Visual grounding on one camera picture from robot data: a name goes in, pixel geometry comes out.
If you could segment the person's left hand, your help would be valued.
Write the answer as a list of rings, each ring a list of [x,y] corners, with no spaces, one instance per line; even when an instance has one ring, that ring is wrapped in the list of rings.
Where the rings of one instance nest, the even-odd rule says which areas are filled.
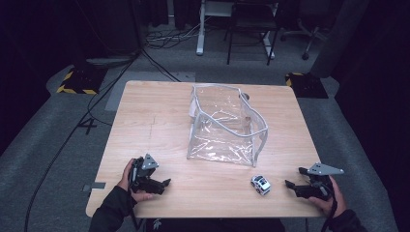
[[[117,186],[121,189],[127,190],[129,188],[129,174],[132,169],[132,163],[133,159],[130,159],[130,161],[124,168],[121,180],[117,184]],[[154,197],[152,193],[147,193],[145,191],[131,192],[131,196],[137,203],[150,200]]]

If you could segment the person's dark clothing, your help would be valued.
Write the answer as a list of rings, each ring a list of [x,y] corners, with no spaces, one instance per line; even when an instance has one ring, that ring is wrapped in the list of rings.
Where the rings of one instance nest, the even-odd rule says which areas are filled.
[[[148,218],[146,232],[285,232],[278,218]]]

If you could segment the person's right hand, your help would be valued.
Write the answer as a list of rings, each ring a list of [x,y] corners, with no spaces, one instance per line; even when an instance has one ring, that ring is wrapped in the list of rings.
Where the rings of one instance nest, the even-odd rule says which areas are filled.
[[[335,218],[347,210],[347,205],[336,180],[333,177],[330,177],[330,180],[334,188],[335,196],[333,198],[325,201],[316,197],[310,197],[308,201],[321,210],[326,217]]]

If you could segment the dark cabinet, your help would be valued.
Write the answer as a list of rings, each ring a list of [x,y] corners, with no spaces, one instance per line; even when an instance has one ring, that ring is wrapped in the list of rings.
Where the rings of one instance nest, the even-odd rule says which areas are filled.
[[[142,50],[136,0],[74,0],[107,58],[136,58]]]

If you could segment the white desk frame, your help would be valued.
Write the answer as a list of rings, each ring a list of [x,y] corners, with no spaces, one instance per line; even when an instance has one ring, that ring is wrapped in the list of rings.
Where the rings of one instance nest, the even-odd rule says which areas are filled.
[[[227,30],[233,3],[234,0],[201,0],[199,10],[199,34],[196,46],[197,55],[204,53],[206,16],[228,17]]]

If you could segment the office chair wheeled base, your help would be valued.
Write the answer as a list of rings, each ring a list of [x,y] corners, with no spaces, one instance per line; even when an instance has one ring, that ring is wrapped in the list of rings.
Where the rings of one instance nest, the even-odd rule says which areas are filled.
[[[309,51],[313,42],[318,39],[322,42],[327,40],[327,36],[321,32],[321,28],[315,25],[312,29],[307,29],[300,18],[297,19],[297,25],[299,29],[297,31],[286,31],[280,36],[280,40],[285,42],[288,37],[291,36],[305,36],[308,38],[307,46],[302,54],[301,58],[307,60],[309,58]]]

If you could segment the clear plastic zipper bag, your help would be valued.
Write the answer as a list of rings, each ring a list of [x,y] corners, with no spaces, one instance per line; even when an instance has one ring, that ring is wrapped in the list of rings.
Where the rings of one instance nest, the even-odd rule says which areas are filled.
[[[192,86],[187,157],[255,166],[268,138],[268,125],[238,87]]]

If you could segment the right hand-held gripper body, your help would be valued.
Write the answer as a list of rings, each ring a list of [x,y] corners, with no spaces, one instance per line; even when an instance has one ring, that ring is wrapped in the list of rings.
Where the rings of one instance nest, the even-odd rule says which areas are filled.
[[[330,176],[341,175],[343,173],[344,170],[341,168],[332,167],[320,162],[315,163],[307,170],[307,175],[310,178],[310,185],[318,190],[313,196],[322,200],[328,200],[334,192]]]

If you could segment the grey tape strip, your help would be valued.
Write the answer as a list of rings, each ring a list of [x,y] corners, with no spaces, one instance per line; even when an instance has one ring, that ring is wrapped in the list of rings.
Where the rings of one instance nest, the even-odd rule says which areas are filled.
[[[101,182],[94,182],[92,184],[86,184],[82,187],[82,190],[84,192],[91,192],[93,189],[104,189],[105,188],[105,183]]]

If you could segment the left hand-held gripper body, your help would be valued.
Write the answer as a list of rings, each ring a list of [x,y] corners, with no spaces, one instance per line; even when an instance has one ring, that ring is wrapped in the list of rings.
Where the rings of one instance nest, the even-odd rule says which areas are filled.
[[[146,191],[149,186],[156,186],[155,181],[151,179],[151,175],[158,166],[149,154],[134,159],[129,174],[129,188],[133,192],[137,192],[138,190]]]

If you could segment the white toy car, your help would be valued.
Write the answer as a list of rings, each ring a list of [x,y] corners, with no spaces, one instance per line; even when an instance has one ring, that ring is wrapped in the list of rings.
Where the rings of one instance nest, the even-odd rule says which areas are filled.
[[[272,186],[270,182],[263,175],[253,176],[250,179],[250,184],[261,195],[267,194],[271,190],[271,186]]]

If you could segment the black yellow striped base plate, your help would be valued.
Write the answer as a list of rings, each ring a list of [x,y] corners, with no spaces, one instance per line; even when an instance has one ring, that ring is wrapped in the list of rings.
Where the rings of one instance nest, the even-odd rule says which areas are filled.
[[[57,93],[97,95],[106,73],[107,69],[71,68],[58,87]]]
[[[292,88],[297,98],[328,98],[321,80],[310,73],[290,72],[285,76],[285,82],[287,86]]]

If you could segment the black metal chair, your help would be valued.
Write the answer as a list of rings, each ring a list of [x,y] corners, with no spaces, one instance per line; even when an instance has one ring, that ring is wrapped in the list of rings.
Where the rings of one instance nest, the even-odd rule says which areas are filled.
[[[280,0],[234,0],[225,33],[229,38],[226,64],[230,64],[233,46],[250,46],[250,43],[233,43],[235,33],[253,33],[259,36],[267,55],[267,65],[275,57],[274,47],[280,29],[276,12]]]

